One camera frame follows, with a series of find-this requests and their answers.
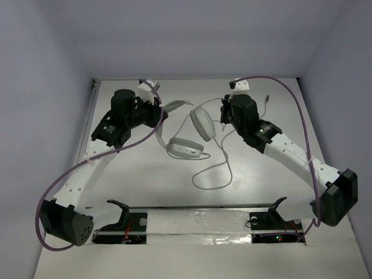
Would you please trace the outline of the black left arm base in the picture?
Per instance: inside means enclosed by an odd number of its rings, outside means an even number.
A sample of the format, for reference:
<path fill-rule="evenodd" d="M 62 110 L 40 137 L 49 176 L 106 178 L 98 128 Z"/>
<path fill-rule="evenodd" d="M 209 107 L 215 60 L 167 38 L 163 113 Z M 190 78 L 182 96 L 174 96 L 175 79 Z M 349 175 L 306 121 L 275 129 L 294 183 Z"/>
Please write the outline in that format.
<path fill-rule="evenodd" d="M 118 206 L 121 215 L 116 223 L 108 224 L 92 237 L 94 244 L 146 244 L 147 212 L 130 212 L 129 206 L 116 200 L 107 203 Z"/>

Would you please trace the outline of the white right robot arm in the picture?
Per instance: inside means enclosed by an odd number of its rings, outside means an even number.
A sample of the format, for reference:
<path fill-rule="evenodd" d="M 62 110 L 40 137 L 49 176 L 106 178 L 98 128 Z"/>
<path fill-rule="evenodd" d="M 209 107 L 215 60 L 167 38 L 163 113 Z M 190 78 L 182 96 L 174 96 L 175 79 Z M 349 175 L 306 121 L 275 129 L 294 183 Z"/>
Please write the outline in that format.
<path fill-rule="evenodd" d="M 335 227 L 355 206 L 357 174 L 351 169 L 339 171 L 309 157 L 279 127 L 260 119 L 257 104 L 249 95 L 226 95 L 220 111 L 221 122 L 232 124 L 244 143 L 281 163 L 312 189 L 318 190 L 318 198 L 296 198 L 293 202 L 286 197 L 278 199 L 268 215 L 271 226 L 282 228 L 295 219 L 320 219 Z"/>

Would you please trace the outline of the white grey headphones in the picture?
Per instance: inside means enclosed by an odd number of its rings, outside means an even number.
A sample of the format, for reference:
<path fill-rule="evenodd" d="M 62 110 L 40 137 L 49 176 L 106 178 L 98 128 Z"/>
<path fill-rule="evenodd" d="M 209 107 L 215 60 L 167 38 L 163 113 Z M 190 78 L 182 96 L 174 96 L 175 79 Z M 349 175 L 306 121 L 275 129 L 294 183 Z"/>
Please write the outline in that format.
<path fill-rule="evenodd" d="M 164 125 L 161 125 L 155 137 L 169 156 L 184 160 L 201 160 L 209 156 L 205 152 L 205 143 L 215 139 L 216 128 L 207 110 L 190 101 L 172 101 L 164 106 L 164 112 L 173 116 L 174 111 L 184 105 L 188 105 L 190 111 L 174 135 L 164 133 Z"/>

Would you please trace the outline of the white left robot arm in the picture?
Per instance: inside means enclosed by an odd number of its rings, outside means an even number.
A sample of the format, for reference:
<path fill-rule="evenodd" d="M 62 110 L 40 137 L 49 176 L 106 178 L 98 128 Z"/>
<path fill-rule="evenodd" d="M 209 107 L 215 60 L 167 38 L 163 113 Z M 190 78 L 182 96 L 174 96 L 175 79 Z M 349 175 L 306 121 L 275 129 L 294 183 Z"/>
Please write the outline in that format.
<path fill-rule="evenodd" d="M 167 115 L 155 86 L 144 80 L 132 90 L 117 90 L 78 164 L 61 174 L 43 193 L 35 213 L 40 244 L 53 252 L 92 242 L 105 227 L 130 227 L 129 207 L 114 199 L 102 207 L 87 201 L 100 176 L 120 153 L 150 138 Z"/>

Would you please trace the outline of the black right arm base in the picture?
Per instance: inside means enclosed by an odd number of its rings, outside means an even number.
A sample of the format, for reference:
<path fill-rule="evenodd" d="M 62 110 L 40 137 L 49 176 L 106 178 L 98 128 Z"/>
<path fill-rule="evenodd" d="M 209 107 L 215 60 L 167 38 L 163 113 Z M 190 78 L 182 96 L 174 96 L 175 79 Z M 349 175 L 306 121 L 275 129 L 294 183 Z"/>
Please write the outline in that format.
<path fill-rule="evenodd" d="M 277 212 L 286 197 L 275 201 L 266 211 L 251 212 L 245 227 L 251 230 L 253 244 L 304 243 L 302 223 L 285 221 Z"/>

